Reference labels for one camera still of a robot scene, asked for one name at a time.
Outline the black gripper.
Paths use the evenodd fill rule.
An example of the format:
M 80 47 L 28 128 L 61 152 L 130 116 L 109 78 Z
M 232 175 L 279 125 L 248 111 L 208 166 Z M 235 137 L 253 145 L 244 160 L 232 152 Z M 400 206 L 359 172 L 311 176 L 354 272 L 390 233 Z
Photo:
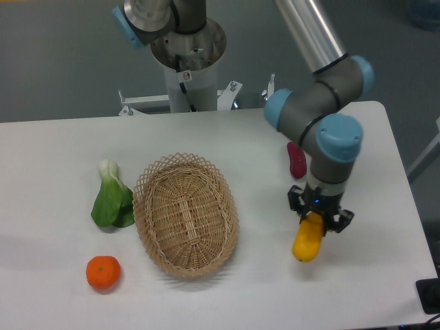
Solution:
M 309 184 L 306 184 L 304 190 L 293 185 L 287 193 L 289 207 L 298 214 L 300 223 L 310 212 L 322 217 L 324 237 L 328 232 L 341 233 L 354 218 L 354 213 L 350 210 L 340 209 L 342 196 L 342 192 L 337 195 L 324 195 L 320 187 L 313 189 Z

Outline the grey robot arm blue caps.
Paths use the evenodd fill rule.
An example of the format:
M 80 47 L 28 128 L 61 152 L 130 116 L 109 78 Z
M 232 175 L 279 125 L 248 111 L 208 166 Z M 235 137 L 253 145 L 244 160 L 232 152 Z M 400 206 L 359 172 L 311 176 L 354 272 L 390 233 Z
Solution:
M 364 58 L 348 55 L 319 1 L 277 1 L 276 6 L 314 81 L 301 93 L 270 93 L 264 116 L 311 157 L 306 186 L 290 189 L 289 204 L 300 215 L 302 228 L 323 237 L 343 231 L 353 219 L 340 201 L 363 130 L 342 109 L 371 88 L 374 72 Z M 125 1 L 113 9 L 113 17 L 133 47 L 149 46 L 171 73 L 172 111 L 217 110 L 216 80 L 199 75 L 224 55 L 226 36 L 207 17 L 205 1 Z

